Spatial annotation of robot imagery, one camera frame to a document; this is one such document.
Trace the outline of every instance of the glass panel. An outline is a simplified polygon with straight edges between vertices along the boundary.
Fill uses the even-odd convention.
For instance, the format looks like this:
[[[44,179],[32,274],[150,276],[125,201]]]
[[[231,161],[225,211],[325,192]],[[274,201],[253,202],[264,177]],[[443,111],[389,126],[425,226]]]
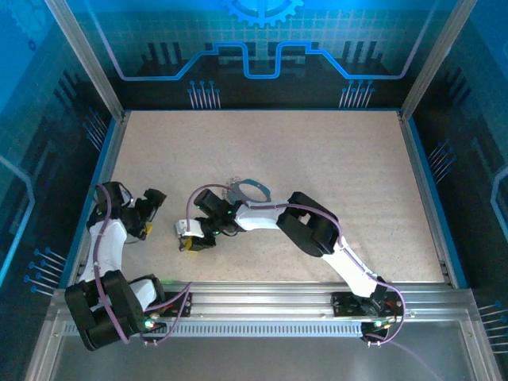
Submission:
[[[1,4],[0,379],[18,380],[71,246],[111,116],[44,2]],[[36,256],[37,249],[48,258]]]
[[[130,109],[400,107],[455,0],[73,0]]]
[[[500,300],[505,308],[507,36],[508,3],[478,2],[414,113],[469,285],[475,290],[479,306]],[[502,336],[505,331],[493,332]],[[500,354],[498,359],[505,375],[508,374],[506,355]]]

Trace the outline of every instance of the white tabletop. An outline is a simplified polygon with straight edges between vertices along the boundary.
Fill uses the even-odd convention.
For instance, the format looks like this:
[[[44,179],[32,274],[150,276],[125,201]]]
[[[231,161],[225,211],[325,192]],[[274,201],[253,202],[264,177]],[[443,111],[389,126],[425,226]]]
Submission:
[[[180,252],[173,224],[191,192],[236,177],[264,184],[275,201],[301,191],[331,210],[356,254],[385,280],[443,281],[392,111],[132,112],[113,179],[134,197],[151,187],[167,199],[148,239],[124,247],[125,277],[341,281],[275,230],[220,235],[216,248]]]

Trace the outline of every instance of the gear logo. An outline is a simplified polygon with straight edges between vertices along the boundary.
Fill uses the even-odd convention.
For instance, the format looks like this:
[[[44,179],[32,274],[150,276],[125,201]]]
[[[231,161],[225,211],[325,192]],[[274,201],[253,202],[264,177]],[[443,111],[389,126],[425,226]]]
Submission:
[[[45,4],[43,0],[4,0],[3,7],[10,11],[16,25],[29,38],[42,32],[46,24]]]
[[[249,26],[266,24],[275,26],[277,21],[285,22],[288,16],[295,15],[295,8],[302,6],[302,0],[223,0],[229,14],[237,15],[238,21],[246,21]]]

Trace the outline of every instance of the speckled work surface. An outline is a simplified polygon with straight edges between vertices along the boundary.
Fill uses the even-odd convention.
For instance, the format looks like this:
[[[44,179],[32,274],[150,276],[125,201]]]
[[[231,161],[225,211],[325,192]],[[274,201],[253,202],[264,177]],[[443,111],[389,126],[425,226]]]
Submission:
[[[388,281],[443,281],[397,115],[387,111],[132,112],[113,179],[135,197],[152,187],[167,200],[151,236],[125,246],[126,278],[341,281],[280,231],[220,235],[216,248],[180,252],[173,224],[190,193],[233,177],[263,183],[274,200],[314,198]]]

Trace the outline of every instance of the purple cable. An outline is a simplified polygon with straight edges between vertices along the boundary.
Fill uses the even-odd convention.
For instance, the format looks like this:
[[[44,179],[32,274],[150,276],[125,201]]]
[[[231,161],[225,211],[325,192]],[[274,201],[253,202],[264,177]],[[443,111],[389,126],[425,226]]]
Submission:
[[[107,189],[102,184],[97,184],[99,188],[104,192],[104,195],[106,196],[106,204],[107,204],[107,211],[106,211],[106,217],[104,218],[104,222],[102,223],[102,226],[98,232],[97,240],[95,240],[94,245],[94,252],[92,254],[92,259],[94,260],[94,275],[95,275],[95,285],[97,286],[97,291],[99,298],[101,299],[102,304],[104,305],[104,308],[106,309],[106,312],[108,313],[108,316],[111,319],[111,322],[113,323],[114,328],[117,330],[118,336],[121,338],[121,340],[124,342],[124,344],[128,344],[130,342],[129,338],[124,334],[123,329],[120,326],[120,322],[118,321],[117,317],[114,316],[114,312],[111,309],[110,304],[108,303],[108,299],[106,298],[106,293],[104,292],[104,289],[102,288],[101,283],[101,275],[99,273],[99,266],[98,266],[98,246],[101,242],[102,236],[104,235],[104,231],[106,230],[106,227],[108,225],[108,222],[110,221],[111,217],[111,197],[108,193]]]
[[[338,229],[339,231],[339,237],[337,238],[337,244],[339,245],[339,247],[344,250],[344,252],[346,253],[346,255],[348,256],[348,258],[366,275],[368,276],[370,279],[372,279],[374,282],[376,282],[377,284],[379,284],[380,286],[382,287],[386,287],[386,288],[389,288],[390,290],[394,291],[397,296],[400,298],[401,300],[401,303],[402,303],[402,316],[401,316],[401,319],[400,319],[400,324],[398,325],[397,329],[395,330],[395,333],[393,335],[391,335],[390,337],[388,337],[387,339],[383,340],[380,344],[386,344],[386,343],[389,343],[390,341],[393,340],[394,337],[396,337],[398,335],[398,333],[400,332],[401,328],[402,328],[402,325],[404,324],[404,315],[406,314],[406,300],[404,299],[404,297],[402,296],[402,293],[395,287],[391,286],[390,284],[388,283],[385,283],[385,282],[381,282],[380,280],[376,279],[374,276],[368,274],[363,266],[361,264],[359,264],[355,257],[352,256],[352,254],[348,251],[347,248],[345,248],[344,246],[342,246],[342,243],[341,243],[341,238],[342,238],[342,226],[340,224],[340,222],[335,219],[333,216],[331,216],[330,214],[326,213],[326,212],[323,212],[322,210],[319,210],[319,209],[316,209],[316,208],[313,208],[311,206],[304,206],[304,205],[299,205],[299,204],[277,204],[277,205],[270,205],[270,206],[252,206],[252,205],[249,205],[248,206],[250,209],[258,209],[258,210],[262,210],[262,209],[277,209],[277,208],[294,208],[294,209],[300,209],[300,210],[306,210],[308,212],[311,212],[311,213],[314,213],[314,214],[317,214],[319,216],[322,216],[324,218],[327,218],[328,220],[330,220]]]
[[[194,192],[192,192],[192,194],[190,195],[189,199],[187,200],[187,208],[185,209],[185,211],[186,211],[185,215],[186,215],[186,219],[187,219],[187,232],[190,232],[190,230],[191,230],[191,218],[189,217],[189,214],[191,213],[191,203],[194,200],[194,198],[198,195],[199,191],[202,191],[203,189],[206,189],[206,188],[222,188],[222,189],[226,189],[226,190],[228,190],[230,192],[233,192],[238,197],[240,197],[241,201],[245,205],[247,205],[246,201],[244,200],[243,195],[238,194],[231,187],[227,187],[226,185],[221,185],[221,184],[206,184],[206,185],[203,185],[202,187],[199,187]]]
[[[385,338],[380,335],[376,335],[374,333],[367,333],[367,336],[374,337],[375,339],[384,341]],[[445,379],[441,378],[419,355],[413,352],[411,349],[407,348],[405,345],[399,344],[397,341],[392,341],[391,344],[396,346],[397,348],[402,349],[410,356],[412,356],[418,363],[420,363],[431,375],[433,375],[439,381],[445,381]]]
[[[151,344],[151,345],[158,345],[160,343],[162,343],[163,341],[165,341],[166,339],[168,339],[172,334],[173,332],[175,331],[175,328],[176,328],[176,323],[178,323],[178,320],[181,318],[182,316],[182,313],[183,313],[183,309],[185,308],[185,303],[187,302],[187,298],[189,297],[189,292],[191,291],[191,285],[190,283],[183,289],[185,291],[185,296],[183,297],[183,300],[182,300],[182,305],[180,306],[180,309],[178,311],[178,314],[176,315],[176,318],[175,318],[175,321],[173,321],[173,325],[171,326],[171,328],[169,329],[169,331],[166,333],[166,335],[162,338],[160,338],[159,340],[152,340],[152,341],[148,341],[146,340],[143,335],[140,335],[141,339],[143,340],[144,344],[145,345],[148,345],[148,344]]]
[[[175,302],[176,300],[178,300],[183,294],[185,294],[186,292],[188,293],[188,291],[190,290],[191,288],[191,285],[192,285],[192,282],[190,282],[189,284],[187,284],[183,290],[181,290],[175,297],[167,300],[166,302],[164,303],[161,303],[161,304],[157,304],[155,306],[150,306],[149,308],[147,308],[145,311],[148,312],[148,311],[153,311],[153,310],[158,310],[159,308],[164,308],[165,306],[169,306],[170,304],[172,304],[173,302]]]

